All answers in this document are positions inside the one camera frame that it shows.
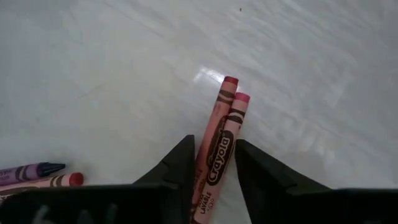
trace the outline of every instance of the purple crayon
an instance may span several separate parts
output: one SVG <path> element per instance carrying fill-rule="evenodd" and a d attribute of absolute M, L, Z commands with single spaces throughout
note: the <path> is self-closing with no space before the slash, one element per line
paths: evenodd
<path fill-rule="evenodd" d="M 65 168 L 65 164 L 41 162 L 15 168 L 0 170 L 0 186 L 16 184 L 46 177 Z"/>

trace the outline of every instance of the pink crayon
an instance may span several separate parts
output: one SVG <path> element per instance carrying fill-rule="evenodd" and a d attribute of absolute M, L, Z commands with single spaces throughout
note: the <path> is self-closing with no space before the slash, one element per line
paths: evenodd
<path fill-rule="evenodd" d="M 81 186 L 83 184 L 83 174 L 76 172 L 69 175 L 48 177 L 19 184 L 12 184 L 0 187 L 0 203 L 14 194 L 19 194 L 27 190 L 40 189 L 42 187 L 69 187 Z"/>
<path fill-rule="evenodd" d="M 207 224 L 220 196 L 224 173 L 232 156 L 236 138 L 239 135 L 244 115 L 248 109 L 250 96 L 236 93 L 231 110 L 226 119 L 222 138 L 218 144 L 213 167 L 209 171 L 200 201 L 196 207 L 192 223 Z"/>
<path fill-rule="evenodd" d="M 201 191 L 205 186 L 207 173 L 213 165 L 215 148 L 221 137 L 226 117 L 234 100 L 238 81 L 237 78 L 233 77 L 224 78 L 220 91 L 218 92 L 216 103 L 213 107 L 213 112 L 207 124 L 195 164 L 191 208 L 192 215 L 198 205 Z"/>

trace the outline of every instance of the crayon tip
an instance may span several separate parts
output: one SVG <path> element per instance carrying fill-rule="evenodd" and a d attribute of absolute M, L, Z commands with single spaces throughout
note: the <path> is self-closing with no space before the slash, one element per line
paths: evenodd
<path fill-rule="evenodd" d="M 69 178 L 70 186 L 81 186 L 84 182 L 84 177 L 82 173 L 72 173 Z"/>
<path fill-rule="evenodd" d="M 65 164 L 53 164 L 49 162 L 43 162 L 37 167 L 37 175 L 39 177 L 46 177 L 58 170 L 65 168 Z"/>
<path fill-rule="evenodd" d="M 224 82 L 230 82 L 230 83 L 233 83 L 235 85 L 238 85 L 239 80 L 237 78 L 234 78 L 234 77 L 225 77 L 224 78 Z"/>
<path fill-rule="evenodd" d="M 235 100 L 241 100 L 243 102 L 249 103 L 250 96 L 244 93 L 236 93 Z"/>

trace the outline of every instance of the white surface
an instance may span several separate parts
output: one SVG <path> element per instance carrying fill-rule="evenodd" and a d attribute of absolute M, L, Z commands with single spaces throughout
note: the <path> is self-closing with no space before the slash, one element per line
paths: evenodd
<path fill-rule="evenodd" d="M 199 145 L 228 74 L 252 96 L 241 138 L 329 187 L 397 187 L 397 9 L 0 0 L 0 168 L 134 182 L 184 135 Z M 249 223 L 234 162 L 213 223 Z"/>

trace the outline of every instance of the black object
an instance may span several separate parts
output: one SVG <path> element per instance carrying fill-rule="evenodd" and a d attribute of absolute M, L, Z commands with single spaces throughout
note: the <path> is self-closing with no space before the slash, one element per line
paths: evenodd
<path fill-rule="evenodd" d="M 42 162 L 37 166 L 37 175 L 39 177 L 47 177 L 58 170 L 62 170 L 63 168 L 65 168 L 65 164 Z"/>
<path fill-rule="evenodd" d="M 188 224 L 194 137 L 186 136 L 132 185 L 32 190 L 0 206 L 1 224 Z M 396 190 L 332 190 L 245 140 L 236 142 L 238 178 L 252 224 L 398 223 Z"/>
<path fill-rule="evenodd" d="M 239 183 L 252 224 L 398 223 L 397 190 L 332 190 L 237 140 Z"/>
<path fill-rule="evenodd" d="M 132 185 L 32 190 L 0 206 L 1 224 L 189 223 L 195 141 L 186 136 Z"/>

